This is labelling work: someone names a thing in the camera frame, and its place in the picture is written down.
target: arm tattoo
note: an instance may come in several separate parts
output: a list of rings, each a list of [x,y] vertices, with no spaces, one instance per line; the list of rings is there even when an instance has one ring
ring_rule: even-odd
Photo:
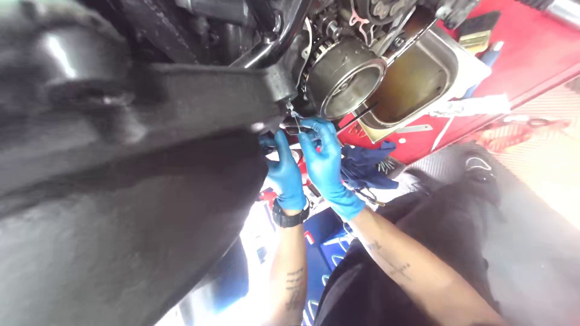
[[[391,267],[389,271],[387,271],[387,274],[389,276],[394,276],[396,274],[401,274],[402,276],[404,276],[405,278],[407,278],[407,280],[411,281],[411,278],[405,274],[405,270],[409,267],[411,267],[411,264],[409,263],[403,263],[401,266],[397,267],[395,265],[393,265],[391,262],[389,262],[389,260],[383,256],[383,254],[380,252],[380,249],[382,248],[382,246],[379,244],[379,241],[375,240],[373,243],[368,245],[368,250],[372,251],[372,252],[376,252],[385,262],[387,262],[387,264],[389,264],[389,266]]]
[[[304,280],[304,267],[298,270],[286,273],[286,290],[292,291],[290,300],[286,303],[286,311],[302,309],[300,297],[302,294],[302,283]]]

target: forearm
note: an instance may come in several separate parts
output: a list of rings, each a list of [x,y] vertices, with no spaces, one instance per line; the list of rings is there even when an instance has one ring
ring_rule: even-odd
[[[441,325],[504,325],[455,270],[394,224],[365,208],[349,225],[373,260]]]
[[[268,325],[300,325],[306,303],[306,243],[302,224],[280,228],[280,243],[270,272]]]

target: bolt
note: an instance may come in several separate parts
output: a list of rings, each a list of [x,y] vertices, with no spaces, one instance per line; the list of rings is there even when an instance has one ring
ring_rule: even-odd
[[[327,27],[328,36],[332,37],[333,39],[337,39],[340,36],[340,33],[342,33],[342,27],[339,27],[338,23],[335,20],[328,23]]]

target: hand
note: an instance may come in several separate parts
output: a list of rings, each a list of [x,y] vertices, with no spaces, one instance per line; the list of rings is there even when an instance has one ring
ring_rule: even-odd
[[[320,118],[303,119],[302,125],[314,130],[322,143],[318,153],[306,133],[298,134],[308,176],[322,197],[331,203],[334,211],[348,222],[365,208],[365,203],[348,190],[340,179],[340,144],[336,129],[331,122]]]
[[[279,162],[267,160],[268,178],[276,185],[278,203],[284,210],[302,211],[306,206],[306,196],[302,189],[302,174],[288,145],[288,140],[282,130],[274,136],[278,149]]]

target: black wristwatch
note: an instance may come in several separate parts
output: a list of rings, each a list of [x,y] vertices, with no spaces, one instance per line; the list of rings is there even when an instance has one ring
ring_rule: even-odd
[[[280,204],[278,204],[278,199],[274,200],[274,206],[272,207],[272,218],[274,219],[274,223],[276,223],[280,227],[293,227],[304,223],[304,221],[308,218],[308,214],[310,213],[310,205],[306,207],[300,214],[296,214],[294,216],[288,216],[284,213]]]

